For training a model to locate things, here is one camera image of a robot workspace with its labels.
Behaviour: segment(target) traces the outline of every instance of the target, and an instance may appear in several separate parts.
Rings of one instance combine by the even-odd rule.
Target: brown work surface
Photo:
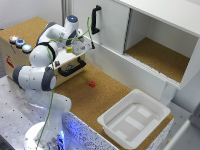
[[[125,53],[178,82],[181,82],[190,60],[149,38],[143,39]]]
[[[10,42],[10,36],[17,35],[19,39],[25,40],[26,44],[34,48],[47,23],[42,18],[36,17],[0,31],[0,37]]]
[[[89,86],[91,80],[96,82],[94,88]],[[83,72],[58,86],[55,92],[65,95],[72,100],[72,109],[70,110],[72,113],[120,150],[123,149],[104,133],[103,127],[97,122],[97,118],[130,93],[131,89],[87,64]],[[137,150],[148,148],[172,119],[173,116],[169,115]]]

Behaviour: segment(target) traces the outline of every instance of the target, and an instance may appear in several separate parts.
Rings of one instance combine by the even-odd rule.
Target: white plastic bin
[[[98,118],[105,133],[126,149],[136,149],[169,115],[170,109],[133,90]]]

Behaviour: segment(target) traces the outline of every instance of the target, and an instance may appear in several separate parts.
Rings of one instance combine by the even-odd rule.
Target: cabinet handle
[[[86,63],[80,57],[78,57],[77,61],[79,62],[79,65],[67,71],[63,71],[61,67],[58,68],[58,72],[60,73],[60,75],[67,77],[73,74],[74,72],[78,71],[79,69],[85,67]]]
[[[92,34],[96,34],[98,32],[100,32],[99,29],[96,28],[96,16],[97,16],[97,11],[101,10],[100,6],[96,6],[96,8],[93,9],[92,11],[92,26],[91,26],[91,30],[92,30]]]

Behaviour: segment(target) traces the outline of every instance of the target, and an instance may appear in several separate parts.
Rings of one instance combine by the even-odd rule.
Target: green cable
[[[90,27],[88,27],[87,31],[86,31],[85,33],[83,33],[81,36],[76,37],[76,38],[71,38],[71,39],[51,39],[49,42],[51,42],[51,41],[58,41],[58,40],[75,40],[75,39],[81,38],[82,36],[84,36],[84,35],[85,35],[86,33],[88,33],[88,32],[89,32],[89,35],[90,35],[90,28],[91,28],[91,26],[92,26],[92,18],[91,18],[91,17],[88,17],[88,21],[89,21],[89,19],[90,19],[90,21],[91,21]],[[48,51],[49,57],[50,57],[50,59],[51,59],[51,64],[52,64],[52,68],[53,68],[53,71],[54,71],[53,59],[52,59],[52,57],[51,57],[51,52],[50,52],[48,46],[47,46],[47,51]],[[39,140],[38,140],[36,150],[38,149],[40,140],[41,140],[41,138],[42,138],[42,135],[43,135],[43,132],[44,132],[44,129],[45,129],[45,126],[46,126],[47,121],[48,121],[48,119],[49,119],[49,115],[50,115],[51,107],[52,107],[52,102],[53,102],[53,95],[54,95],[54,89],[52,90],[51,102],[50,102],[50,107],[49,107],[49,112],[48,112],[48,115],[47,115],[47,119],[46,119],[46,121],[45,121],[45,123],[44,123],[44,127],[43,127],[43,129],[42,129],[40,138],[39,138]]]

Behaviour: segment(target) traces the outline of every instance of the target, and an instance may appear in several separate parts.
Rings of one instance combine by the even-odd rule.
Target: yellow object
[[[71,47],[67,47],[67,53],[72,53],[72,48]]]

